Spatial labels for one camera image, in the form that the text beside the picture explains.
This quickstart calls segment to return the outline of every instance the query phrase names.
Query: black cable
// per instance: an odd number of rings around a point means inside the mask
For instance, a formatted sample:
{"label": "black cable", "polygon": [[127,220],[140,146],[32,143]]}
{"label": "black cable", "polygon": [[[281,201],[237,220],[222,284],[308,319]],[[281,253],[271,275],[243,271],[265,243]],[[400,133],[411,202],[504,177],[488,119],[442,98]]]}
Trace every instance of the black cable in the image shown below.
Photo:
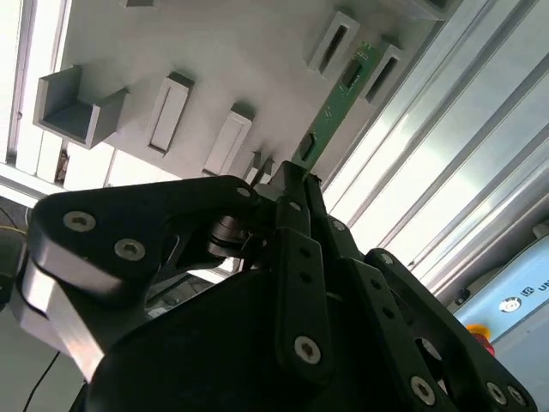
{"label": "black cable", "polygon": [[51,367],[53,366],[53,364],[57,360],[58,356],[59,356],[59,352],[57,352],[55,354],[55,356],[53,356],[53,359],[51,360],[50,365],[48,365],[48,367],[45,369],[44,373],[42,373],[42,376],[40,376],[40,379],[38,379],[38,382],[36,382],[36,385],[33,387],[33,390],[31,391],[30,395],[28,396],[27,403],[25,403],[25,408],[23,408],[23,412],[27,412],[28,405],[30,405],[31,401],[33,400],[34,392],[36,392],[36,390],[38,389],[38,387],[40,386],[40,384],[44,380],[45,376],[48,374]]}
{"label": "black cable", "polygon": [[11,221],[11,224],[14,225],[14,227],[16,229],[18,229],[19,227],[15,224],[14,220],[11,218],[11,216],[8,214],[8,212],[6,212],[2,207],[0,207],[0,211],[2,211],[2,213],[4,213],[6,215],[6,217],[8,218],[9,221]]}

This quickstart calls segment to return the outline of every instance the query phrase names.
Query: circuit board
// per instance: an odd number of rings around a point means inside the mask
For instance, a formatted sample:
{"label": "circuit board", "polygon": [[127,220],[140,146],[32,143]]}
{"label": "circuit board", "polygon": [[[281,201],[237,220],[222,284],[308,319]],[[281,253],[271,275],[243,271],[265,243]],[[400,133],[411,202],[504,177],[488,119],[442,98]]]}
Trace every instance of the circuit board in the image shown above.
{"label": "circuit board", "polygon": [[380,58],[377,49],[364,42],[360,44],[301,140],[292,157],[293,163],[311,171],[358,99]]}

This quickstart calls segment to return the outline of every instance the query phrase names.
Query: red emergency stop button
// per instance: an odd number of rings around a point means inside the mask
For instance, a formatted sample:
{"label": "red emergency stop button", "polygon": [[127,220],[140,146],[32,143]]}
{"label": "red emergency stop button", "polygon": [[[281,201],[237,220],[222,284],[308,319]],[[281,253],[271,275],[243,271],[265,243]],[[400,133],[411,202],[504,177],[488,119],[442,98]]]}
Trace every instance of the red emergency stop button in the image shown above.
{"label": "red emergency stop button", "polygon": [[490,330],[486,328],[483,324],[468,324],[467,330],[475,337],[477,341],[480,342],[482,346],[486,348],[492,356],[496,355],[496,349],[490,344]]}

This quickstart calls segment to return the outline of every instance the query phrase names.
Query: screw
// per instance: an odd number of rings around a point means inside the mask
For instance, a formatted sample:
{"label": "screw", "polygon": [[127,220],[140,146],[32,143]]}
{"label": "screw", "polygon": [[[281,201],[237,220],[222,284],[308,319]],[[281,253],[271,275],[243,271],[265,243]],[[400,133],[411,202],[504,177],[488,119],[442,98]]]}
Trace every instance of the screw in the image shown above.
{"label": "screw", "polygon": [[244,196],[244,197],[250,197],[250,196],[251,196],[250,191],[248,191],[248,190],[245,189],[244,187],[239,187],[239,188],[237,189],[237,192],[238,192],[239,194],[241,194],[242,196]]}
{"label": "screw", "polygon": [[95,227],[95,219],[86,212],[74,210],[63,216],[63,224],[75,232],[89,232]]}
{"label": "screw", "polygon": [[521,392],[519,392],[511,385],[507,386],[507,390],[519,404],[521,404],[522,406],[526,406],[526,399],[524,399],[524,396],[521,394]]}
{"label": "screw", "polygon": [[308,336],[298,336],[293,343],[293,349],[302,361],[310,365],[320,362],[321,354],[317,343]]}
{"label": "screw", "polygon": [[135,262],[145,257],[145,246],[133,239],[121,239],[114,245],[114,252],[122,259]]}
{"label": "screw", "polygon": [[341,223],[340,221],[337,221],[336,219],[332,220],[332,224],[340,232],[343,232],[345,230],[345,225],[343,223]]}
{"label": "screw", "polygon": [[488,388],[488,392],[490,392],[490,395],[496,400],[497,403],[500,405],[506,405],[507,404],[507,398],[505,397],[504,393],[492,382],[488,382],[486,384],[486,387]]}
{"label": "screw", "polygon": [[391,259],[391,256],[389,256],[387,253],[381,254],[381,259],[385,262],[385,264],[391,265],[393,264],[393,259]]}
{"label": "screw", "polygon": [[412,391],[415,396],[418,397],[425,405],[432,406],[435,404],[437,400],[435,397],[435,392],[423,378],[413,376],[410,379],[410,386],[412,387]]}
{"label": "screw", "polygon": [[301,206],[299,206],[297,203],[295,202],[290,202],[290,206],[292,206],[294,209],[296,209],[298,212],[301,211]]}

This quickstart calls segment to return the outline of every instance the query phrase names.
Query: black metal bracket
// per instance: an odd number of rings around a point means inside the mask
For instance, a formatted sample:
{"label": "black metal bracket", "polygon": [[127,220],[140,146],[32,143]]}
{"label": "black metal bracket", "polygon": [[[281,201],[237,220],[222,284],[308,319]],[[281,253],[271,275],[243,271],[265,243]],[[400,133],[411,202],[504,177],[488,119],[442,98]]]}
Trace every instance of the black metal bracket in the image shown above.
{"label": "black metal bracket", "polygon": [[[285,162],[266,197],[227,176],[48,197],[12,294],[20,323],[86,371],[88,412],[535,411],[394,256],[359,251],[304,178]],[[244,271],[143,320],[153,282],[226,256]],[[29,293],[39,282],[47,304]]]}

